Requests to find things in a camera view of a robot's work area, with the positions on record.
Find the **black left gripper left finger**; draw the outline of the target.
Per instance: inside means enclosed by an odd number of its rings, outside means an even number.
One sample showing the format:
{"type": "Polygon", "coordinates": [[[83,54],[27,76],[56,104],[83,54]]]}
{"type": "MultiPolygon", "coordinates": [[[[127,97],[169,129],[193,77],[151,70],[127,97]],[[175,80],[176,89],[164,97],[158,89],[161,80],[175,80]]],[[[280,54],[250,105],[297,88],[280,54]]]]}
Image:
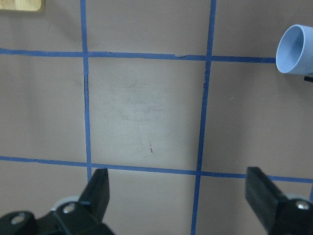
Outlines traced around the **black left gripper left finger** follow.
{"type": "Polygon", "coordinates": [[[76,201],[58,206],[53,215],[64,235],[108,235],[103,223],[109,203],[109,175],[107,169],[97,169],[76,201]]]}

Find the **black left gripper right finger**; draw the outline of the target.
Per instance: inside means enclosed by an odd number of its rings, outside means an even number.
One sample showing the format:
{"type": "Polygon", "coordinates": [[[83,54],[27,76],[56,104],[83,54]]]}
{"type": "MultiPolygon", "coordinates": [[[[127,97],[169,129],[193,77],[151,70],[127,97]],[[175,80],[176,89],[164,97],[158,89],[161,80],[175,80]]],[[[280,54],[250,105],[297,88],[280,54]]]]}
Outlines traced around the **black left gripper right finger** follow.
{"type": "Polygon", "coordinates": [[[283,193],[258,167],[246,169],[245,198],[268,235],[313,233],[313,203],[283,193]]]}

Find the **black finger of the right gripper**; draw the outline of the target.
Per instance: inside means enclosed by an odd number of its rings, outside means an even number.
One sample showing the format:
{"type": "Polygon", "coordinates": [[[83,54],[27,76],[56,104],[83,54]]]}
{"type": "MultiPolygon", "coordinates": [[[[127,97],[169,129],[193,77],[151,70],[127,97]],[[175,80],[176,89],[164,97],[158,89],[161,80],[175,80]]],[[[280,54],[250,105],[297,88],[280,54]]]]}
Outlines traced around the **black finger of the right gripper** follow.
{"type": "Polygon", "coordinates": [[[313,77],[305,76],[304,81],[313,82],[313,77]]]}

